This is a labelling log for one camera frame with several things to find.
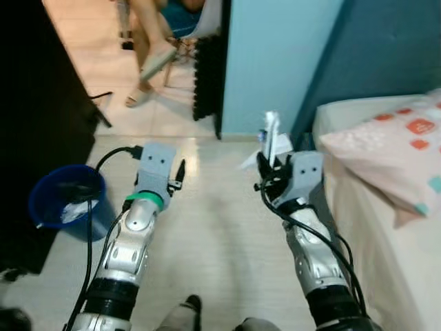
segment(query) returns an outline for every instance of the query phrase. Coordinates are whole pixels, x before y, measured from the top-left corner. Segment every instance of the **chair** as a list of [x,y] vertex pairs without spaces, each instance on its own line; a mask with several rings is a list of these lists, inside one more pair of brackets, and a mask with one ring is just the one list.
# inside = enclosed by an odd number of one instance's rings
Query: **chair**
[[[118,17],[120,23],[119,35],[123,42],[121,47],[124,50],[133,50],[132,31],[130,30],[130,5],[128,0],[117,0],[116,7],[118,10]],[[205,5],[202,9],[201,17],[198,25],[192,33],[177,39],[175,46],[178,48],[183,46],[183,39],[189,38],[204,38],[209,37],[219,32],[221,27],[222,16],[222,0],[205,0]],[[173,61],[170,61],[165,69],[164,86],[168,85],[170,74],[172,72]]]

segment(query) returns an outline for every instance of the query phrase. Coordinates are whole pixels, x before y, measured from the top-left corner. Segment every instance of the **person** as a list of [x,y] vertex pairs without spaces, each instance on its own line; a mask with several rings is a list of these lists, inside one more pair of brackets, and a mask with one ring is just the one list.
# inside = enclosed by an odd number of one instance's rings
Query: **person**
[[196,28],[205,0],[130,0],[135,14],[132,36],[140,79],[125,105],[133,108],[146,102],[153,92],[148,80],[177,52],[167,38],[181,38]]
[[[197,295],[190,295],[164,318],[155,331],[201,331],[202,302]],[[234,331],[280,331],[270,321],[249,317]]]

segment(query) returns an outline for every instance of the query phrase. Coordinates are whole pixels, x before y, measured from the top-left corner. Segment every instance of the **wall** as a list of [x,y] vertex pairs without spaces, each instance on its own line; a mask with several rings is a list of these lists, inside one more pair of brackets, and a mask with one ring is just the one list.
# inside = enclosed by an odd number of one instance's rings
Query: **wall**
[[233,0],[223,134],[255,134],[278,110],[298,115],[342,0]]

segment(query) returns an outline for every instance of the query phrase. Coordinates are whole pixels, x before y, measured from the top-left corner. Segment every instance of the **green band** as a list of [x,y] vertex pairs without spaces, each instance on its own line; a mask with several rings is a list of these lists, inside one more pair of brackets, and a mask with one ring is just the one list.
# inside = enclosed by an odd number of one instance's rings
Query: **green band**
[[147,199],[152,200],[159,207],[160,211],[164,209],[164,201],[157,195],[151,192],[140,192],[129,195],[126,200],[135,200],[135,199]]

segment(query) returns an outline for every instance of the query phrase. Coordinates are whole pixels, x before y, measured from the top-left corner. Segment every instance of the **power cord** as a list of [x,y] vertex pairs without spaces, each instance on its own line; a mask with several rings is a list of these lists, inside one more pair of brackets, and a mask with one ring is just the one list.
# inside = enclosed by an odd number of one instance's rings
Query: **power cord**
[[[143,148],[141,146],[133,146],[133,147],[127,146],[127,147],[120,147],[120,148],[115,148],[114,150],[111,150],[106,155],[104,155],[104,157],[102,157],[99,160],[99,162],[96,164],[95,174],[99,175],[99,170],[101,169],[103,164],[108,159],[110,159],[110,157],[114,156],[115,154],[117,154],[119,152],[128,152],[132,155],[132,157],[134,159],[140,160],[141,155],[143,153]],[[129,208],[128,204],[124,203],[123,211],[112,222],[110,229],[107,232],[107,235],[105,237],[103,251],[101,253],[101,258],[100,258],[100,261],[98,264],[98,268],[104,260],[105,252],[106,252],[106,248],[109,243],[109,240],[110,240],[110,236],[111,236],[115,226],[118,224],[119,220],[121,219],[124,212],[127,211],[128,208]],[[92,200],[91,200],[91,198],[88,198],[88,262],[86,265],[86,273],[85,273],[83,285],[81,286],[81,290],[80,290],[80,293],[79,293],[78,298],[76,300],[74,309],[72,310],[72,313],[70,314],[70,317],[69,317],[67,324],[64,325],[63,331],[71,331],[72,330],[72,326],[74,325],[76,316],[80,313],[81,308],[83,307],[85,297],[86,297],[88,287],[89,287],[91,273],[92,273]]]
[[[267,206],[267,208],[269,210],[271,210],[274,214],[279,216],[281,219],[289,222],[293,226],[297,226],[305,231],[308,231],[312,235],[319,238],[323,243],[325,243],[331,249],[331,251],[341,261],[341,263],[343,264],[343,266],[345,267],[345,269],[347,270],[347,272],[350,275],[351,284],[352,284],[353,288],[355,288],[354,292],[357,294],[356,296],[354,296],[354,299],[358,302],[358,306],[360,308],[361,314],[364,317],[368,317],[367,310],[366,310],[365,297],[363,296],[360,282],[358,281],[358,278],[357,278],[355,272],[353,271],[353,266],[346,260],[345,256],[341,253],[341,251],[339,251],[339,249],[330,240],[328,240],[328,238],[323,236],[321,233],[319,233],[318,231],[315,231],[313,228],[310,228],[308,225],[305,225],[304,223],[302,223],[302,222],[300,222],[300,221],[298,221],[298,220],[296,220],[286,214],[283,214],[281,211],[279,211],[277,208],[275,208],[271,204],[271,202],[269,201],[269,199],[266,195],[266,192],[265,192],[265,188],[267,187],[267,184],[270,181],[275,180],[279,174],[280,174],[280,171],[273,172],[268,177],[266,177],[262,180],[260,196],[262,198],[263,203]],[[348,251],[351,253],[350,255],[352,256],[352,252],[350,250],[349,244],[345,240],[343,241],[343,243],[344,243],[344,245],[347,245]]]

